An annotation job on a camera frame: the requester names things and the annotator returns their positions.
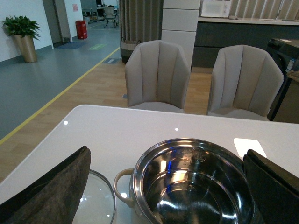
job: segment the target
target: curtain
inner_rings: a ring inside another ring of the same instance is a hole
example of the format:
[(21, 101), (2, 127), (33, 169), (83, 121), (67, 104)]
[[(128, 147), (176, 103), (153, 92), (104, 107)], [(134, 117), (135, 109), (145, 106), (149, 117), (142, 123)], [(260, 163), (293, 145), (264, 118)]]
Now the curtain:
[(239, 18), (299, 19), (299, 0), (231, 0), (230, 15)]
[(120, 35), (130, 41), (161, 39), (163, 0), (119, 0)]

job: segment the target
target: beige chair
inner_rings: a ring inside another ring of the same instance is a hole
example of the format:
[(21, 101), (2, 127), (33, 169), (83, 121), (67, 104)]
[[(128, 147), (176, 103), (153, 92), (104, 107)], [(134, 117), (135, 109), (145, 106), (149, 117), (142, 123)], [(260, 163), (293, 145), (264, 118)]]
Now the beige chair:
[(116, 13), (114, 12), (114, 7), (106, 7), (104, 8), (104, 18), (105, 20), (107, 20), (107, 23), (104, 27), (108, 26), (108, 22), (109, 20), (112, 20), (113, 21), (113, 25), (114, 27), (117, 26), (117, 23), (116, 23)]
[(283, 80), (265, 50), (246, 45), (222, 48), (213, 68), (207, 115), (268, 120)]
[(125, 76), (128, 107), (184, 112), (190, 68), (181, 46), (161, 40), (138, 44)]

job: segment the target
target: countertop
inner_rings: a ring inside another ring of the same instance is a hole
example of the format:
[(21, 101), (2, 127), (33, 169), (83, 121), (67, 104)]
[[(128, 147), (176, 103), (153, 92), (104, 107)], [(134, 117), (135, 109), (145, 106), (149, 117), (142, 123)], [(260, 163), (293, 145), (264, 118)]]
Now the countertop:
[(299, 20), (282, 21), (282, 20), (273, 20), (273, 19), (252, 19), (252, 18), (238, 18), (236, 20), (230, 20), (228, 18), (199, 17), (198, 22), (220, 22), (220, 23), (299, 26)]
[[(267, 158), (299, 177), (299, 125), (128, 108), (81, 105), (74, 108), (0, 184), (0, 203), (23, 190), (83, 145), (91, 169), (111, 183), (134, 168), (151, 146), (173, 138), (197, 138), (238, 155), (234, 138), (258, 140)], [(118, 190), (128, 193), (129, 176)], [(129, 224), (131, 209), (117, 199), (117, 224)]]

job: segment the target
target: pot handle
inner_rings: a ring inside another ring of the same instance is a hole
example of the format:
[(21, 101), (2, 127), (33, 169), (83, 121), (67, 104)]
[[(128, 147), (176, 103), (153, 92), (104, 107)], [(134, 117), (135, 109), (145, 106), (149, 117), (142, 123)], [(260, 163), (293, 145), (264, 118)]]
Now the pot handle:
[(130, 208), (133, 208), (135, 205), (134, 200), (131, 197), (124, 198), (121, 196), (121, 194), (117, 190), (117, 182), (118, 180), (124, 176), (124, 175), (131, 175), (133, 174), (134, 169), (124, 169), (123, 171), (119, 172), (118, 175), (116, 175), (114, 182), (113, 182), (113, 189), (115, 192), (115, 195), (124, 203), (126, 203)]

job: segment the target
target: stainless steel pot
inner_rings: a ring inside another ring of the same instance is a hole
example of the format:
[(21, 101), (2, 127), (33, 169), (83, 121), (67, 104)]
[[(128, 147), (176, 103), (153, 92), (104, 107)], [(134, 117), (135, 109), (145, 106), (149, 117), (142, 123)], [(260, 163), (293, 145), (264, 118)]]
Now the stainless steel pot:
[[(117, 182), (131, 175), (130, 196)], [(148, 149), (134, 169), (114, 180), (116, 196), (134, 208), (132, 219), (149, 224), (262, 223), (242, 160), (211, 142), (172, 139)]]

